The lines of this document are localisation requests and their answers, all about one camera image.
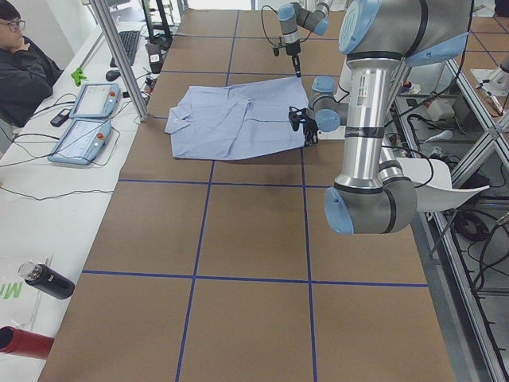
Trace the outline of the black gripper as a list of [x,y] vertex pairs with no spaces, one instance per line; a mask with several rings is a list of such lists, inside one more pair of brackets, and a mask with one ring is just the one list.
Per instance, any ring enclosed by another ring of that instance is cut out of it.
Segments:
[[299,41],[295,41],[286,45],[286,53],[291,56],[293,67],[297,78],[301,78],[300,59],[299,53],[301,52],[301,45]]
[[305,136],[305,145],[311,146],[318,143],[318,127],[313,119],[306,119],[303,126],[303,134]]

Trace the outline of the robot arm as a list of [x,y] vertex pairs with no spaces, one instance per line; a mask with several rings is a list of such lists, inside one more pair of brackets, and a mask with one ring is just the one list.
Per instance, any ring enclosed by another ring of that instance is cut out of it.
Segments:
[[417,212],[413,182],[383,147],[391,78],[400,64],[435,64],[460,55],[468,40],[471,1],[354,1],[339,50],[352,74],[342,170],[324,195],[331,229],[389,233]]
[[292,59],[297,77],[301,77],[299,59],[301,38],[297,28],[301,27],[316,35],[324,35],[329,25],[328,15],[332,4],[333,1],[317,1],[315,10],[311,12],[297,2],[291,2],[280,6],[277,10],[282,35],[279,37],[279,42],[274,44],[274,55],[277,57],[279,51],[284,49],[286,55]]

